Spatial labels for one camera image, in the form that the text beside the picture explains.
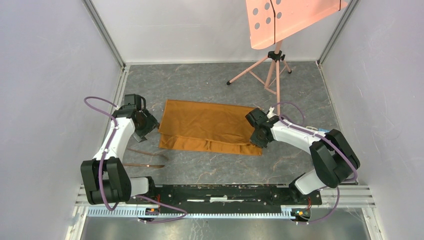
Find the orange cloth napkin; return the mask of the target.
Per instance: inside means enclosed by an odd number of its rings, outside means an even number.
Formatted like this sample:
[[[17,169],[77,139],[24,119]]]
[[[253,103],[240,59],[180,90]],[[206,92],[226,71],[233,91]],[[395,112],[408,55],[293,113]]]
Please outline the orange cloth napkin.
[[[168,99],[159,147],[168,150],[261,156],[250,142],[254,128],[245,116],[253,107]]]

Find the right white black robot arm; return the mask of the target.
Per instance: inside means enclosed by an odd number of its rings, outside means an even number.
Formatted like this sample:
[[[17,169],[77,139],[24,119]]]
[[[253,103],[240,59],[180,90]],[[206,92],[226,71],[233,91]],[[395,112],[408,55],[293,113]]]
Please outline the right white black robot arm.
[[[273,110],[271,107],[264,112],[255,108],[245,116],[254,128],[250,142],[259,148],[266,148],[273,141],[282,142],[311,156],[313,170],[289,184],[288,196],[293,203],[302,204],[309,194],[318,189],[335,189],[344,182],[358,178],[360,161],[339,130],[325,132],[308,129],[276,115]]]

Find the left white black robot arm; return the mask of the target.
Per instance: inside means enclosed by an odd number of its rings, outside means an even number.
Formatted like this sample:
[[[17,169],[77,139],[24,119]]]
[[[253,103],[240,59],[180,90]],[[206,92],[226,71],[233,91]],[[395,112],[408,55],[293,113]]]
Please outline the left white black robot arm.
[[[84,103],[107,116],[110,126],[100,149],[91,160],[81,163],[80,172],[88,202],[103,204],[109,211],[114,211],[119,203],[127,202],[131,197],[131,180],[122,164],[130,138],[139,143],[146,141],[146,135],[160,124],[148,111],[146,99],[141,95],[126,94],[121,106],[99,97],[98,100],[115,108],[113,113],[91,105],[90,99],[91,96],[85,97]]]

